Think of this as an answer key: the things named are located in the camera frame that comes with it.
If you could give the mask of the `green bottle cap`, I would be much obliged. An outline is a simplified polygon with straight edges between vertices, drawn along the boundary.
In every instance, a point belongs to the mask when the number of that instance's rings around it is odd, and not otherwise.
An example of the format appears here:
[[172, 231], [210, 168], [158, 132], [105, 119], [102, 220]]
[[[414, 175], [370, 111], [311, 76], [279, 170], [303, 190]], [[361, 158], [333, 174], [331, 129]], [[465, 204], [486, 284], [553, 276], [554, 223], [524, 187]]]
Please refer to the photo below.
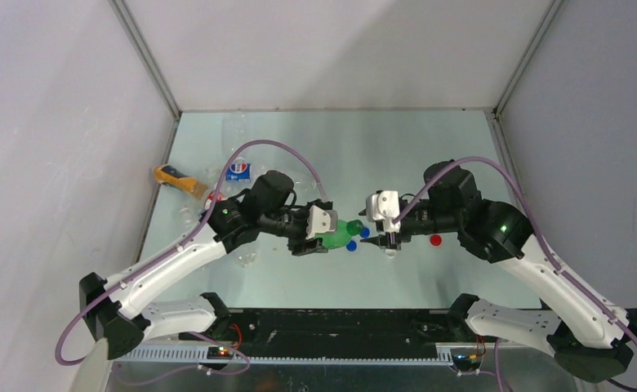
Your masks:
[[364, 229], [363, 222], [360, 220], [350, 220], [346, 223], [345, 227], [350, 237], [361, 234]]

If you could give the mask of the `green plastic bottle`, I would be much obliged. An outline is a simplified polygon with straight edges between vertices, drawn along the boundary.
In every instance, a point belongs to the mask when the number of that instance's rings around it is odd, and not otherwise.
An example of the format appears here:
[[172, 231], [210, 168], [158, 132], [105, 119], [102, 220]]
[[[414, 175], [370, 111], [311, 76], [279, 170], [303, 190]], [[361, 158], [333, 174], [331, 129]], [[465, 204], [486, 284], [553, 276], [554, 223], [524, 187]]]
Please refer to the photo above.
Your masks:
[[336, 231], [333, 234], [320, 234], [318, 238], [323, 240], [323, 245], [331, 251], [333, 249], [343, 248], [354, 237], [350, 237], [346, 230], [346, 220], [339, 220]]

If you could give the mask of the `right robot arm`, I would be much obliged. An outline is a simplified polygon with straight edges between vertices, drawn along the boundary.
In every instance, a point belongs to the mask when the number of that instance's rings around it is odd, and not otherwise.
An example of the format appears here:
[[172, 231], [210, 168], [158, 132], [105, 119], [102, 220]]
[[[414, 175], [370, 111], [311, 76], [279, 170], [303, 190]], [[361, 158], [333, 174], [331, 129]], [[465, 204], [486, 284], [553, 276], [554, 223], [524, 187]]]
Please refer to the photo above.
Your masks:
[[389, 254], [415, 236], [454, 233], [481, 261], [512, 274], [543, 303], [511, 309], [461, 294], [447, 313], [457, 341], [496, 337], [549, 355], [571, 376], [617, 383], [637, 352], [637, 308], [600, 295], [548, 245], [527, 206], [486, 199], [462, 160], [431, 165], [410, 201], [394, 190], [367, 197], [362, 214], [376, 225], [370, 243]]

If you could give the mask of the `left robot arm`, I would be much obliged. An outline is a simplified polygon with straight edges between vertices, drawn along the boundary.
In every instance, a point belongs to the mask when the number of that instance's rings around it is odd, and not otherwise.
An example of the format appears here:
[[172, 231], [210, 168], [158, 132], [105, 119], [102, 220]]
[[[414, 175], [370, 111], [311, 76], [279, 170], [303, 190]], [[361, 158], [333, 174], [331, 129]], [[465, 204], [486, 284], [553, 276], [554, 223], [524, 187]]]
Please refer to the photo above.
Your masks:
[[107, 358], [119, 359], [155, 337], [202, 332], [216, 341], [227, 336], [229, 310], [217, 294], [157, 299], [195, 270], [253, 243], [260, 234], [285, 238], [293, 256], [327, 252], [321, 237], [337, 229], [333, 204], [317, 199], [292, 206], [287, 199], [293, 192], [289, 176], [268, 171], [240, 195], [211, 205], [199, 224], [167, 250], [108, 278], [84, 276], [78, 289], [81, 318], [95, 340], [106, 341]]

